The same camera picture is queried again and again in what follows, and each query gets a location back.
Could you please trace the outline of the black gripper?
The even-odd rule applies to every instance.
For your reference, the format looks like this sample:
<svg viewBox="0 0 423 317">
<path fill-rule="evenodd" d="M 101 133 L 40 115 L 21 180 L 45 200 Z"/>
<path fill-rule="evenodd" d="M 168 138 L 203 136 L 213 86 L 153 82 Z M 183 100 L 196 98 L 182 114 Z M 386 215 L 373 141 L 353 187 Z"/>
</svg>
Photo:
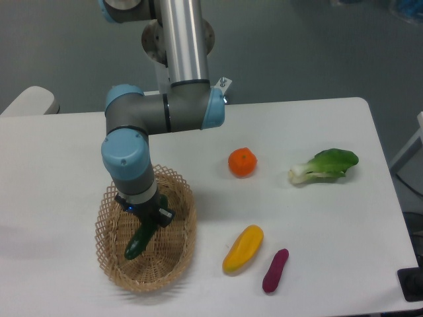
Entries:
<svg viewBox="0 0 423 317">
<path fill-rule="evenodd" d="M 122 195 L 117 194 L 114 198 L 116 203 L 126 212 L 135 215 L 140 221 L 150 218 L 161 228 L 171 224 L 174 219 L 174 211 L 167 207 L 160 207 L 160 194 L 155 194 L 144 203 L 133 204 Z"/>
</svg>

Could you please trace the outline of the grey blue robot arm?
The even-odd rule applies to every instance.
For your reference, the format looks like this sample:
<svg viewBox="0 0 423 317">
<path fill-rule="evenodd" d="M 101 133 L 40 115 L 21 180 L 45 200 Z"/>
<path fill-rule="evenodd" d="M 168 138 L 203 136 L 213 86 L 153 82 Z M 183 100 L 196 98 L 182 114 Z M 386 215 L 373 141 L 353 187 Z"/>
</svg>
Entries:
<svg viewBox="0 0 423 317">
<path fill-rule="evenodd" d="M 161 47 L 169 74 L 166 86 L 149 96 L 133 85 L 118 85 L 108 92 L 101 155 L 122 208 L 166 227 L 174 212 L 159 205 L 149 136 L 223 124 L 223 93 L 211 86 L 208 71 L 207 44 L 213 34 L 206 29 L 199 1 L 101 1 L 99 5 L 109 22 L 150 20 L 158 26 L 153 41 Z"/>
</svg>

